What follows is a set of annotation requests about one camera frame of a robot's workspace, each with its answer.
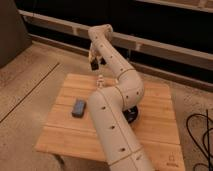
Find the wooden tabletop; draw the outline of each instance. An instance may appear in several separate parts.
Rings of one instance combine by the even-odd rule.
[[[76,98],[87,100],[96,89],[97,77],[69,74],[47,116],[35,146],[39,152],[105,161],[105,156],[88,108],[82,119],[71,111]],[[105,78],[106,84],[115,80]],[[157,171],[184,171],[184,162],[173,110],[166,84],[145,82],[145,95],[138,105],[139,117],[131,125]]]

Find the floor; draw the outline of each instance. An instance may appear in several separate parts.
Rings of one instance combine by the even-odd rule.
[[[52,155],[38,153],[34,150],[36,140],[42,130],[47,113],[54,103],[55,97],[60,89],[67,73],[93,74],[102,73],[104,76],[112,76],[107,67],[99,71],[92,72],[86,57],[71,53],[68,51],[53,48],[44,44],[34,42],[30,49],[43,51],[40,55],[48,63],[48,60],[59,62],[39,84],[33,87],[33,91],[26,94],[24,99],[17,105],[7,117],[0,122],[0,170],[2,171],[58,171],[59,164]],[[16,77],[23,77],[28,72],[21,72]],[[180,140],[183,150],[186,170],[192,170],[197,162],[204,160],[202,154],[192,143],[185,127],[187,116],[193,112],[205,112],[206,108],[213,108],[213,93],[180,85],[171,81],[166,81],[157,77],[141,74],[146,80],[167,83],[172,92],[174,109],[179,128]],[[15,80],[5,85],[4,91],[8,86],[17,86],[13,84]],[[200,138],[201,130],[205,126],[203,120],[196,120],[192,124],[193,132]],[[106,163],[80,160],[63,157],[66,163],[66,170],[69,171],[87,171],[87,170],[108,170]]]

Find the black cable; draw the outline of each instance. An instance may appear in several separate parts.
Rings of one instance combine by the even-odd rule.
[[[190,137],[192,138],[195,145],[198,147],[198,149],[202,152],[202,154],[204,155],[204,157],[208,161],[208,165],[204,164],[204,163],[195,164],[194,167],[193,167],[193,171],[196,171],[196,168],[201,167],[201,166],[206,167],[209,171],[213,171],[213,164],[211,162],[212,154],[211,154],[211,151],[210,151],[210,139],[209,139],[209,133],[210,133],[210,131],[213,130],[213,128],[209,128],[209,123],[213,124],[213,120],[211,118],[209,118],[208,111],[206,112],[206,114],[207,115],[203,115],[203,114],[200,114],[200,113],[194,113],[194,114],[190,115],[186,120],[186,128],[187,128],[187,131],[188,131]],[[192,135],[192,132],[191,132],[190,127],[189,127],[189,121],[194,117],[202,117],[202,118],[206,118],[206,120],[207,120],[207,122],[206,122],[207,123],[207,130],[204,132],[204,134],[202,136],[202,146],[203,147],[201,147],[201,145],[196,141],[196,139]],[[207,136],[207,146],[205,144],[205,137],[206,136]]]

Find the dark background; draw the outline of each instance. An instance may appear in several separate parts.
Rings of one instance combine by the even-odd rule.
[[[89,26],[110,23],[116,32],[213,53],[213,14],[134,0],[15,0],[19,9]],[[89,40],[28,25],[31,33],[88,48]],[[141,53],[131,59],[213,82],[213,73]]]

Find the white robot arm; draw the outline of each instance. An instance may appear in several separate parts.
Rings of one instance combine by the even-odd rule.
[[[91,60],[102,56],[118,80],[113,87],[98,89],[88,107],[112,171],[154,171],[122,111],[138,104],[144,87],[137,71],[112,47],[110,25],[89,29]]]

